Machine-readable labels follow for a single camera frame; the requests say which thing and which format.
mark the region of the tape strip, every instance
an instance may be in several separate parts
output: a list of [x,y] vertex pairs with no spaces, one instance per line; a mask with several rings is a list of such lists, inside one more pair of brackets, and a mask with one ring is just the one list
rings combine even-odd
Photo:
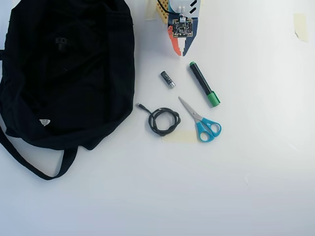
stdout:
[[308,42],[307,36],[307,24],[306,24],[306,15],[297,13],[294,14],[294,29],[295,35],[302,41]]
[[169,135],[162,137],[163,143],[198,143],[196,131],[190,130],[177,130]]
[[156,19],[157,0],[146,0],[146,21]]

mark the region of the backpack shoulder strap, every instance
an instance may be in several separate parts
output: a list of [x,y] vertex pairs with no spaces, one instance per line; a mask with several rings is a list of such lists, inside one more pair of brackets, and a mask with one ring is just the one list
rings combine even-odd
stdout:
[[35,175],[37,175],[38,177],[44,180],[52,180],[52,179],[63,176],[68,171],[72,163],[74,162],[74,159],[78,151],[77,147],[65,150],[63,153],[63,161],[62,161],[59,173],[55,177],[50,177],[44,174],[42,171],[35,168],[34,166],[32,166],[30,163],[28,163],[16,150],[13,144],[8,140],[8,138],[6,137],[6,135],[4,134],[1,128],[0,128],[0,143],[14,157],[14,159],[17,160],[22,166],[26,167],[27,169],[32,171]]

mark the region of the orange plastic piece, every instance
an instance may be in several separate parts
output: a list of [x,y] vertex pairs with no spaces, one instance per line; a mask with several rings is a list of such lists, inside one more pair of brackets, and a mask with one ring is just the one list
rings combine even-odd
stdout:
[[174,51],[177,53],[177,55],[181,56],[182,53],[181,53],[181,49],[179,48],[179,45],[178,45],[178,38],[173,37],[173,26],[168,27],[168,35],[172,41]]

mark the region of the green marker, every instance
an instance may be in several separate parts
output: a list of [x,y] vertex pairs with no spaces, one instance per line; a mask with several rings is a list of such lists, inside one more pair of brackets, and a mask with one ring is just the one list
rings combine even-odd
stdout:
[[193,71],[194,75],[196,76],[198,82],[200,83],[202,89],[205,91],[209,101],[211,102],[212,106],[216,107],[219,105],[221,102],[218,99],[216,93],[211,90],[209,87],[205,77],[202,75],[198,65],[195,62],[191,62],[189,64],[191,70]]

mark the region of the scissors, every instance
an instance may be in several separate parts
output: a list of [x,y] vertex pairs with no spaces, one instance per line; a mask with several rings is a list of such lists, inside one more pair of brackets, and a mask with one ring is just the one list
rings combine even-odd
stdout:
[[[178,97],[179,100],[182,102],[183,106],[189,111],[189,113],[192,115],[193,119],[196,122],[197,125],[197,131],[198,136],[201,142],[208,143],[211,142],[213,139],[215,139],[217,136],[220,135],[222,131],[222,127],[219,123],[213,122],[211,120],[208,120],[202,116],[200,116],[190,105],[188,105],[187,102],[185,102],[181,97]],[[212,127],[217,127],[217,132],[215,132]],[[208,139],[204,140],[201,135],[206,134],[208,136]]]

